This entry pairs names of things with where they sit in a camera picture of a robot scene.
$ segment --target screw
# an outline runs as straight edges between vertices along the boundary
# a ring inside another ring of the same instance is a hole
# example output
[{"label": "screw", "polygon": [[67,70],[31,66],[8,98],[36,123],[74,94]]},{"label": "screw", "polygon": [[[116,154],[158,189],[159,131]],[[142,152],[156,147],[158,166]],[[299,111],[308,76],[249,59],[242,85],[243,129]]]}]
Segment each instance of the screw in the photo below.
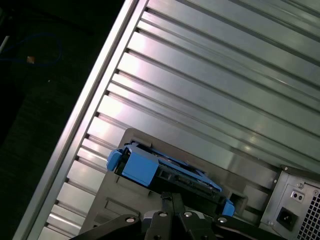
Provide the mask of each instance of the screw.
[{"label": "screw", "polygon": [[134,217],[128,217],[125,221],[127,223],[133,223],[135,221],[135,218]]},{"label": "screw", "polygon": [[219,217],[218,222],[224,224],[224,223],[228,222],[228,220],[224,217]]},{"label": "screw", "polygon": [[183,215],[185,215],[188,218],[192,216],[192,213],[189,211],[186,211]]},{"label": "screw", "polygon": [[168,214],[167,214],[166,212],[160,212],[160,213],[159,213],[159,216],[160,216],[160,217],[166,217],[167,215],[168,215]]}]

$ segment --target blue cable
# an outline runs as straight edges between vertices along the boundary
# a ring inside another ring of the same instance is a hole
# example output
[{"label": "blue cable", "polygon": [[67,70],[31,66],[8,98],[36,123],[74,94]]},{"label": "blue cable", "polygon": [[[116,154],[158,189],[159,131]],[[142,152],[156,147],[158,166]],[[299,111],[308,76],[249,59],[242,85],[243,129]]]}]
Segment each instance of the blue cable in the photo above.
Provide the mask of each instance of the blue cable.
[{"label": "blue cable", "polygon": [[43,36],[52,37],[52,38],[54,38],[56,40],[56,44],[57,44],[57,46],[59,48],[59,55],[54,61],[48,62],[48,63],[28,63],[28,62],[26,62],[26,60],[19,59],[19,58],[0,58],[0,61],[9,61],[9,62],[13,62],[13,63],[27,64],[27,65],[30,65],[30,66],[37,66],[37,67],[46,67],[46,66],[51,66],[51,65],[56,64],[60,60],[60,58],[62,56],[62,43],[61,43],[61,40],[56,35],[54,35],[53,33],[49,33],[49,32],[40,32],[40,33],[36,33],[36,34],[30,35],[30,36],[27,36],[26,38],[24,38],[23,40],[17,42],[16,44],[14,44],[14,45],[12,45],[12,46],[10,46],[8,48],[5,48],[0,53],[0,55],[10,51],[11,49],[14,49],[15,47],[17,47],[18,45],[23,44],[24,42],[27,42],[27,41],[29,41],[31,39],[34,39],[34,38],[43,37]]}]

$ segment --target blue plastic latch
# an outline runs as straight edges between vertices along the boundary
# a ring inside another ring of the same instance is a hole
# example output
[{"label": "blue plastic latch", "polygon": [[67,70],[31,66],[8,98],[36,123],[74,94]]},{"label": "blue plastic latch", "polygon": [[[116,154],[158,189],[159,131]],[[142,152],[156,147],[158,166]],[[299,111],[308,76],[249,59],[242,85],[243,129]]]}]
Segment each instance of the blue plastic latch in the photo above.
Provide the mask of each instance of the blue plastic latch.
[{"label": "blue plastic latch", "polygon": [[113,150],[108,157],[106,169],[108,169],[109,171],[113,171],[116,168],[116,166],[118,165],[118,162],[119,162],[121,156],[122,156],[122,153],[119,152],[118,149]]},{"label": "blue plastic latch", "polygon": [[131,155],[122,171],[122,175],[149,186],[159,166],[158,158],[136,146],[127,146]]},{"label": "blue plastic latch", "polygon": [[227,199],[224,205],[224,209],[222,211],[222,215],[227,215],[232,217],[234,213],[235,213],[235,206],[229,199]]}]

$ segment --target ventilation grille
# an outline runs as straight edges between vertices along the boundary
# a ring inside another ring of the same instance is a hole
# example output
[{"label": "ventilation grille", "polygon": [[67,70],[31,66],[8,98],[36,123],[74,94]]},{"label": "ventilation grille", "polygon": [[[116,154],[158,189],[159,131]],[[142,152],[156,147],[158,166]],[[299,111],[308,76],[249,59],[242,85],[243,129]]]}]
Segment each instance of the ventilation grille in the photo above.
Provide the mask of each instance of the ventilation grille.
[{"label": "ventilation grille", "polygon": [[297,239],[320,240],[320,194],[313,197]]}]

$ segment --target black background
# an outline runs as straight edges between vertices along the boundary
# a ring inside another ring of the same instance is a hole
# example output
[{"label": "black background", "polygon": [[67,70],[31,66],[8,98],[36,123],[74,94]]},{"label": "black background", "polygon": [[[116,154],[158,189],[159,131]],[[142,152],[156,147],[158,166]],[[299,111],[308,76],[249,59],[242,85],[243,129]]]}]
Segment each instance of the black background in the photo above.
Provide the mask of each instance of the black background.
[{"label": "black background", "polygon": [[[30,0],[10,6],[14,24],[6,48],[45,32],[59,38],[62,56],[50,66],[0,61],[1,239],[13,237],[123,2]],[[56,40],[42,36],[0,58],[33,56],[47,63],[58,55]]]}]

